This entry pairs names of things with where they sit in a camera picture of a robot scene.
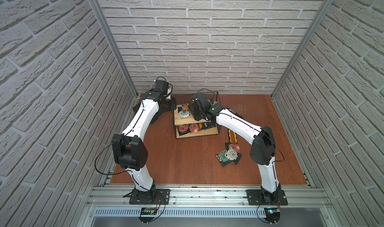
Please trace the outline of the green tea bag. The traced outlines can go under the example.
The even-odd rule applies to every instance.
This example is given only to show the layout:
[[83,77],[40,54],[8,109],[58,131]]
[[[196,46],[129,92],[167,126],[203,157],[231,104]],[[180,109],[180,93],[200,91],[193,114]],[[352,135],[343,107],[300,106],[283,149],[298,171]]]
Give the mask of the green tea bag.
[[231,161],[226,157],[226,153],[227,150],[222,150],[221,152],[216,154],[216,158],[218,159],[222,167],[225,167],[226,165],[231,163]]

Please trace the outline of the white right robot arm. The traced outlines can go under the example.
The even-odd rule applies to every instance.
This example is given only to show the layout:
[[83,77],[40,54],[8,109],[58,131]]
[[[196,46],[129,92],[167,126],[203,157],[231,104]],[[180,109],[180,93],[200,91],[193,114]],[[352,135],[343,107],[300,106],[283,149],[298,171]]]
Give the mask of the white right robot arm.
[[276,144],[272,129],[247,122],[230,108],[223,107],[204,94],[192,98],[190,110],[195,120],[215,122],[235,131],[252,145],[250,157],[258,164],[262,178],[261,198],[265,203],[276,202],[281,185],[275,168]]

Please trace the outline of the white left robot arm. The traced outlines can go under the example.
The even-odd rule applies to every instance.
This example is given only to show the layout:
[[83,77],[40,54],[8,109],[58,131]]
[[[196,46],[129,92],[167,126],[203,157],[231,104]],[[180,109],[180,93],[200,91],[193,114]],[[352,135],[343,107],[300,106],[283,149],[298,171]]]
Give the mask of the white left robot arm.
[[150,123],[162,113],[176,109],[171,93],[171,89],[145,92],[141,102],[133,108],[135,116],[130,124],[112,138],[115,163],[130,174],[135,189],[140,192],[150,192],[155,186],[146,166],[149,154],[143,140]]

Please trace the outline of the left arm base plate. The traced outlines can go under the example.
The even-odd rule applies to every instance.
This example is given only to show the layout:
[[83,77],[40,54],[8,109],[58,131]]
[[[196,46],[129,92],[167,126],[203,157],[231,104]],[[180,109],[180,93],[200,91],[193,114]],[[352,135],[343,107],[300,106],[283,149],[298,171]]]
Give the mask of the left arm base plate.
[[154,191],[138,191],[133,189],[130,193],[130,205],[168,205],[170,199],[170,189],[156,189]]

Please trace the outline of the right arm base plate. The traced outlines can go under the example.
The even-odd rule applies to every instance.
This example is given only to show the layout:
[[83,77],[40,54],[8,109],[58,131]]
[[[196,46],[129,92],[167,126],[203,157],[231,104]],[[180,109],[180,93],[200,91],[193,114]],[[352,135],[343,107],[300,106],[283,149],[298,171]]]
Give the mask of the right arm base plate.
[[247,200],[250,206],[258,205],[279,205],[287,206],[288,200],[283,190],[277,189],[273,193],[269,193],[264,189],[246,190]]

